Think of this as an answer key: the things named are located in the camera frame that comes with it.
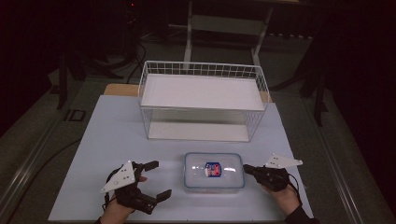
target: container lid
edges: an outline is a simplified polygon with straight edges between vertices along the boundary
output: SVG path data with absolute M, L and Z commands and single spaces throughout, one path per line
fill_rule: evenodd
M 241 189 L 245 175 L 236 153 L 187 153 L 184 186 L 188 189 Z

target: dark background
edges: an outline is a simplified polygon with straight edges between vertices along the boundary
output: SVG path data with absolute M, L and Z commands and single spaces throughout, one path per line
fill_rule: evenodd
M 106 60 L 107 50 L 121 49 L 120 31 L 125 28 L 123 2 L 21 0 L 3 3 L 0 7 L 0 136 L 50 89 L 47 74 L 58 68 L 59 57 L 70 43 L 90 57 L 102 60 Z M 274 16 L 269 31 L 291 34 L 304 30 L 306 35 L 312 35 L 322 24 L 319 18 L 331 15 L 326 27 L 321 27 L 322 37 L 314 38 L 312 46 L 316 49 L 311 49 L 305 59 L 320 58 L 329 65 L 326 86 L 332 90 L 361 154 L 396 213 L 393 192 L 396 189 L 396 162 L 393 161 L 396 157 L 396 51 L 393 44 L 396 5 L 385 0 L 343 1 L 343 4 L 345 2 L 356 10 L 334 10 L 329 14 L 314 7 L 277 6 L 280 14 Z M 135 3 L 140 8 L 134 9 L 134 16 L 159 34 L 166 33 L 168 22 L 186 24 L 187 1 Z M 210 7 L 202 10 L 207 9 L 216 12 Z M 246 15 L 241 13 L 242 8 L 233 5 L 225 9 L 223 13 Z M 290 21 L 282 19 L 282 10 Z M 309 11 L 315 12 L 311 22 L 301 25 L 303 28 L 298 31 L 291 30 L 297 26 L 290 25 L 292 16 L 308 15 Z M 100 29 L 109 26 L 115 30 Z

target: white tag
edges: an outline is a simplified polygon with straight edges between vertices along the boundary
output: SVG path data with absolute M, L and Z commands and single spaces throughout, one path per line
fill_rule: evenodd
M 131 161 L 127 161 L 118 172 L 111 176 L 110 180 L 100 190 L 101 193 L 107 193 L 113 189 L 120 189 L 124 186 L 133 184 L 134 179 L 134 167 Z
M 270 158 L 270 160 L 267 163 L 265 163 L 265 167 L 282 169 L 282 168 L 287 168 L 302 164 L 303 161 L 297 161 L 295 159 L 289 159 L 286 157 L 277 156 L 275 153 L 273 153 L 273 156 Z

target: metal stand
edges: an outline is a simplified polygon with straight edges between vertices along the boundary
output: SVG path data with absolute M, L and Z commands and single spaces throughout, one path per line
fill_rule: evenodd
M 259 52 L 262 47 L 262 41 L 265 38 L 265 32 L 270 21 L 273 8 L 267 10 L 264 21 L 240 20 L 233 18 L 221 18 L 203 15 L 194 15 L 192 13 L 192 0 L 189 2 L 189 17 L 187 20 L 187 44 L 184 53 L 184 62 L 191 61 L 192 30 L 204 30 L 212 32 L 223 32 L 240 35 L 257 35 L 259 40 L 257 45 L 251 50 L 253 64 L 260 66 Z

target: black cable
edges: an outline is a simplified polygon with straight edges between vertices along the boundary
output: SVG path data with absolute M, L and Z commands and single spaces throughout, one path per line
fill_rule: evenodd
M 184 32 L 187 32 L 187 28 L 181 28 L 179 31 L 176 31 L 176 32 L 168 35 L 168 37 L 175 36 L 175 35 L 178 35 L 178 34 L 181 34 L 181 33 L 184 33 Z M 155 33 L 151 32 L 151 33 L 142 35 L 142 36 L 139 37 L 139 39 L 143 40 L 143 41 L 149 41 L 149 42 L 160 42 L 160 41 L 162 41 L 162 39 L 159 38 L 158 36 L 157 36 L 157 38 L 155 38 L 155 36 L 154 36 L 154 38 L 150 39 L 149 37 L 151 35 L 155 35 Z
M 116 174 L 120 169 L 122 168 L 122 166 L 119 169 L 113 170 L 113 172 L 110 173 L 110 175 L 107 177 L 106 183 L 111 179 L 111 177 Z M 116 197 L 114 197 L 113 199 L 110 200 L 110 195 L 108 194 L 108 192 L 105 194 L 105 203 L 102 204 L 102 208 L 103 211 L 106 210 L 107 206 L 109 203 L 111 203 L 111 201 L 113 201 L 114 199 L 116 199 Z
M 301 198 L 300 198 L 300 186 L 299 186 L 299 184 L 298 184 L 298 181 L 297 181 L 296 177 L 294 177 L 294 175 L 289 174 L 289 176 L 293 177 L 294 181 L 295 181 L 296 184 L 297 184 L 297 188 L 296 188 L 296 187 L 289 181 L 289 184 L 291 185 L 291 187 L 294 189 L 294 191 L 296 191 L 296 195 L 297 195 L 297 198 L 298 198 L 298 201 L 299 201 L 300 205 L 303 205 L 303 202 L 301 201 Z
M 120 68 L 120 67 L 122 67 L 122 66 L 124 66 L 124 65 L 126 65 L 128 63 L 132 63 L 133 62 L 133 58 L 134 58 L 133 54 L 128 53 L 126 55 L 126 57 L 122 61 L 117 62 L 117 63 L 105 64 L 104 67 L 107 68 L 107 69 L 110 69 L 110 70 L 111 69 L 115 69 L 115 68 Z
M 67 144 L 65 147 L 62 147 L 61 149 L 59 149 L 57 152 L 55 152 L 55 154 L 53 154 L 52 156 L 50 156 L 44 163 L 43 165 L 41 165 L 41 167 L 37 170 L 37 172 L 35 173 L 35 175 L 32 177 L 32 180 L 30 181 L 30 183 L 27 185 L 26 189 L 24 190 L 22 196 L 20 197 L 20 199 L 18 200 L 17 205 L 15 206 L 14 211 L 12 212 L 12 215 L 10 216 L 9 220 L 10 221 L 15 213 L 18 210 L 18 207 L 21 205 L 21 202 L 23 200 L 23 198 L 26 196 L 27 191 L 29 190 L 30 187 L 32 187 L 33 183 L 35 182 L 35 179 L 38 177 L 38 175 L 41 173 L 41 171 L 44 169 L 44 167 L 46 167 L 46 165 L 52 161 L 56 156 L 58 156 L 61 152 L 65 151 L 66 149 L 68 149 L 69 147 L 73 146 L 75 143 L 81 141 L 82 138 L 79 138 L 69 144 Z
M 147 50 L 146 50 L 146 48 L 145 48 L 142 44 L 140 44 L 140 43 L 138 43 L 138 46 L 140 46 L 140 47 L 143 49 L 143 56 L 142 56 L 142 58 L 140 59 L 139 56 L 136 54 L 137 66 L 134 68 L 134 70 L 132 70 L 131 74 L 128 76 L 128 79 L 126 80 L 126 84 L 129 84 L 129 81 L 131 80 L 131 78 L 132 78 L 132 76 L 134 75 L 134 72 L 137 70 L 137 68 L 140 68 L 140 70 L 143 71 L 143 69 L 142 69 L 142 63 L 143 63 L 143 61 L 145 60 L 146 51 L 147 51 Z
M 114 71 L 114 73 L 117 74 L 117 73 L 119 73 L 119 72 L 122 72 L 122 71 L 128 69 L 129 67 L 131 67 L 132 64 L 134 64 L 134 62 L 130 62 L 127 66 L 121 68 L 120 70 Z

